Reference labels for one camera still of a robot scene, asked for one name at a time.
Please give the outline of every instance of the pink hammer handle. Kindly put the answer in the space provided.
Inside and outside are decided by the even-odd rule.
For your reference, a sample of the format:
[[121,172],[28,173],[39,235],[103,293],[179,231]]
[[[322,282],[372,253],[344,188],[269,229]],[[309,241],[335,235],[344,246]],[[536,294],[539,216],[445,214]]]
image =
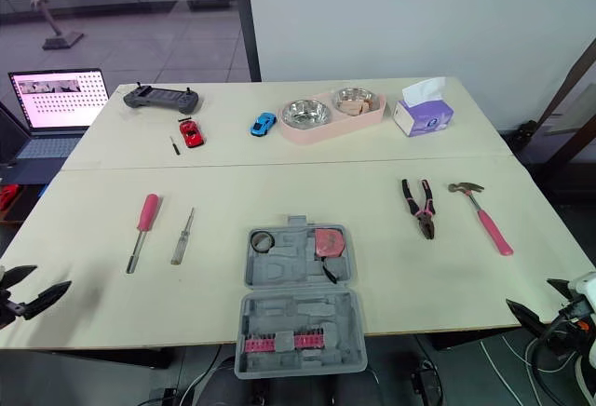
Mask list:
[[499,249],[501,255],[511,255],[513,254],[513,249],[509,246],[509,244],[505,241],[499,228],[496,227],[494,221],[491,217],[489,217],[488,213],[484,210],[480,209],[478,211],[478,218],[481,219],[481,223],[484,226],[484,229],[488,231],[493,242],[495,243],[496,247]]
[[142,205],[141,218],[137,229],[140,231],[148,231],[151,229],[151,224],[156,217],[157,205],[159,204],[159,196],[150,194],[145,199],[145,204]]

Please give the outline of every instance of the tissue box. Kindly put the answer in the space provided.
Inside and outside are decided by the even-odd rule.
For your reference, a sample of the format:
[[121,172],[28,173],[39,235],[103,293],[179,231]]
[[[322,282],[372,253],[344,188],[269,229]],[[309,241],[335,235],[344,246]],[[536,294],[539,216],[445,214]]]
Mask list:
[[398,101],[393,120],[407,136],[419,136],[445,129],[453,115],[454,110],[444,101],[425,101],[415,106]]

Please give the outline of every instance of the red toy car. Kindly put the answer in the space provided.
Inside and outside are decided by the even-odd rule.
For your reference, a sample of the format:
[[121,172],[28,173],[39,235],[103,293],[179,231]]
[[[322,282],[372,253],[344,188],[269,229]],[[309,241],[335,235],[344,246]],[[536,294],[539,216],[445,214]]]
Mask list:
[[183,121],[180,124],[180,132],[183,134],[184,142],[186,142],[188,148],[198,147],[205,143],[194,120]]
[[0,191],[0,210],[6,209],[17,193],[19,192],[19,185],[18,184],[11,184],[2,187],[2,191]]

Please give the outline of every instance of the clear-handled screwdriver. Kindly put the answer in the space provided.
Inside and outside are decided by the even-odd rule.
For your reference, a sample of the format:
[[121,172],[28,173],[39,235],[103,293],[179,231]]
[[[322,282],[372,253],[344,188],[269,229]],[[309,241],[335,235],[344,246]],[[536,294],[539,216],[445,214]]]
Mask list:
[[181,264],[183,262],[184,252],[186,251],[186,244],[188,243],[188,236],[190,236],[190,225],[193,223],[193,219],[195,218],[195,208],[192,208],[190,211],[190,216],[186,221],[186,227],[180,233],[180,238],[178,239],[178,245],[176,245],[176,250],[174,251],[174,256],[171,258],[171,264]]
[[145,199],[145,204],[142,205],[141,218],[139,219],[139,236],[137,237],[137,243],[134,245],[134,251],[129,259],[129,265],[127,266],[127,274],[134,273],[134,268],[137,266],[139,261],[139,253],[141,252],[142,243],[145,240],[147,231],[151,229],[153,220],[156,217],[157,205],[159,204],[159,196],[156,194],[150,194]]

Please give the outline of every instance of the laptop screen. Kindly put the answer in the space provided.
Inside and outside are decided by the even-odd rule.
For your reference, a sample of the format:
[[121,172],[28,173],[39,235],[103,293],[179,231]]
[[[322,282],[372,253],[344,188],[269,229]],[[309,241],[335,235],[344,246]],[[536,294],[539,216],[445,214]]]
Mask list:
[[108,101],[99,69],[8,75],[32,132],[86,129]]

